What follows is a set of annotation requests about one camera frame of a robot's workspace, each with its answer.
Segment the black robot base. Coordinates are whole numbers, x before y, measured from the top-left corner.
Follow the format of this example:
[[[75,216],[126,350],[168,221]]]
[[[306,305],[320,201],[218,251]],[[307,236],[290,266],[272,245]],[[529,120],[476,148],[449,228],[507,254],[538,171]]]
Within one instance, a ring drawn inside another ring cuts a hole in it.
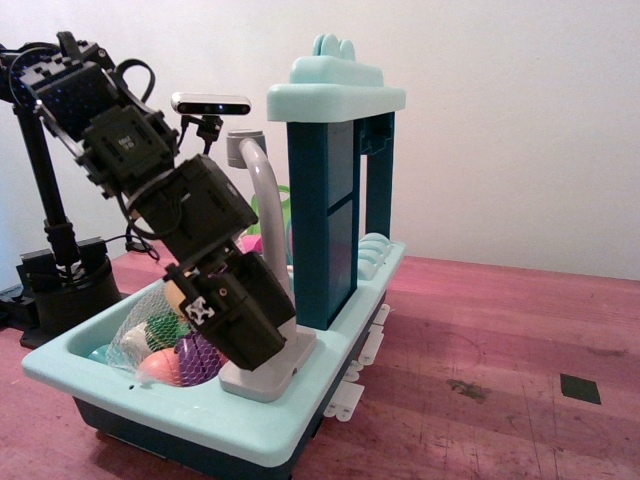
[[[78,244],[80,261],[65,270],[51,250],[21,256],[21,283],[1,291],[1,325],[23,332],[20,344],[35,349],[121,300],[106,243]]]

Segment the black gripper body with marker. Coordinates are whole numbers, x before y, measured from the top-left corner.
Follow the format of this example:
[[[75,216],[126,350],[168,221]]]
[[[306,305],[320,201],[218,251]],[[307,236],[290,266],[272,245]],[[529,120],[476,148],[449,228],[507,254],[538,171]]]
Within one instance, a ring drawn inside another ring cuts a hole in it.
[[[284,337],[260,307],[252,291],[274,278],[262,257],[235,255],[226,267],[189,275],[177,265],[167,267],[165,279],[184,294],[180,311],[193,329],[241,369],[253,371],[284,348]]]

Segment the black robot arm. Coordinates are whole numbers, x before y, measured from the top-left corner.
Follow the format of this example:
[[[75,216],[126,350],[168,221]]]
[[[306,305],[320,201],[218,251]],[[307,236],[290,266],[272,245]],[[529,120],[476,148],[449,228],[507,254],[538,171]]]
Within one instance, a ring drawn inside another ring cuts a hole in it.
[[[118,299],[105,243],[77,241],[64,212],[45,140],[52,134],[117,200],[128,226],[173,255],[166,279],[182,292],[192,327],[254,370],[284,348],[280,327],[295,314],[265,262],[236,244],[257,216],[207,155],[176,162],[177,132],[129,90],[124,70],[68,32],[1,52],[1,97],[18,118],[46,214],[49,246],[21,266],[40,325],[58,335]]]

